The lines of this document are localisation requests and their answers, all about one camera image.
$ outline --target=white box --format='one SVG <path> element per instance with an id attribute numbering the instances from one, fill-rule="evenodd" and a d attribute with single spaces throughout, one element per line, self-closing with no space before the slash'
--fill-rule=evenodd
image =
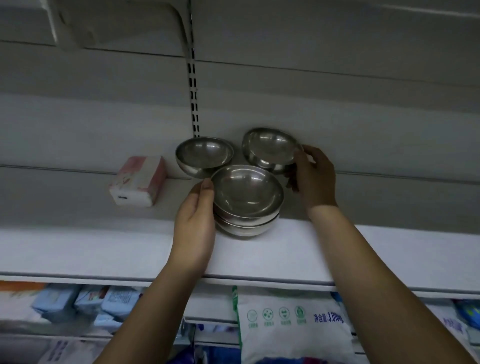
<path id="1" fill-rule="evenodd" d="M 165 178 L 163 157 L 130 157 L 108 187 L 119 206 L 153 206 Z"/>

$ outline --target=light blue package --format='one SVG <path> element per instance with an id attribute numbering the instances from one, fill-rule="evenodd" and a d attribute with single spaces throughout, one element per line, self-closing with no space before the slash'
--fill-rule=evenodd
<path id="1" fill-rule="evenodd" d="M 38 294 L 32 308 L 51 323 L 72 321 L 77 311 L 73 307 L 81 285 L 51 283 Z"/>
<path id="2" fill-rule="evenodd" d="M 130 287 L 111 287 L 102 303 L 102 311 L 123 322 L 136 305 L 142 292 Z"/>
<path id="3" fill-rule="evenodd" d="M 109 286 L 84 286 L 75 301 L 75 308 L 88 316 L 96 316 L 101 311 Z"/>
<path id="4" fill-rule="evenodd" d="M 114 334 L 118 331 L 121 326 L 121 322 L 115 320 L 115 318 L 109 314 L 101 313 L 98 314 L 93 326 L 96 328 L 101 328 L 108 331 L 110 334 Z"/>

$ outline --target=icon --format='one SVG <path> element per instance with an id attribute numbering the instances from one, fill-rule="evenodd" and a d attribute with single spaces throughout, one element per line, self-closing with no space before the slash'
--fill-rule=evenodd
<path id="1" fill-rule="evenodd" d="M 273 318 L 273 311 L 269 308 L 264 309 L 264 319 L 270 321 Z"/>
<path id="2" fill-rule="evenodd" d="M 298 318 L 305 318 L 305 309 L 302 306 L 295 307 L 295 315 Z"/>
<path id="3" fill-rule="evenodd" d="M 250 322 L 255 322 L 258 318 L 257 312 L 255 310 L 250 310 L 247 313 L 247 318 Z"/>
<path id="4" fill-rule="evenodd" d="M 284 320 L 287 320 L 290 317 L 290 311 L 286 307 L 282 307 L 279 309 L 278 314 Z"/>

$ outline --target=store shelf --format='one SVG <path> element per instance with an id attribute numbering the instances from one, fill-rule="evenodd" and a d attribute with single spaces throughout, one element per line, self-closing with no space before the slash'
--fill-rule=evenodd
<path id="1" fill-rule="evenodd" d="M 0 168 L 0 279 L 148 286 L 167 261 L 176 211 L 194 181 L 167 180 L 155 207 L 128 208 L 111 200 L 107 191 L 111 179 L 103 174 Z M 402 206 L 406 196 L 395 191 L 409 191 L 410 183 L 420 183 L 368 176 L 343 175 L 341 179 L 358 188 L 346 196 L 365 196 L 363 187 L 367 185 L 383 186 L 382 193 L 364 202 L 369 211 L 376 209 L 377 215 L 386 214 L 389 206 Z M 417 209 L 427 206 L 428 211 L 441 210 L 444 214 L 439 218 L 447 219 L 462 207 L 463 214 L 470 213 L 475 221 L 477 210 L 466 207 L 475 201 L 478 187 L 445 185 L 442 198 L 462 197 L 456 205 L 448 204 L 450 197 L 445 197 L 444 204 L 433 205 L 420 199 L 420 205 L 409 210 L 407 203 L 400 210 L 418 214 Z M 361 213 L 362 205 L 349 204 L 341 191 L 339 198 L 346 210 Z M 416 191 L 425 193 L 428 188 Z M 218 232 L 204 280 L 229 286 L 334 290 L 311 223 L 296 219 L 299 204 L 298 196 L 288 194 L 282 218 L 271 231 L 256 238 L 240 240 Z M 417 294 L 480 297 L 478 235 L 358 228 Z"/>

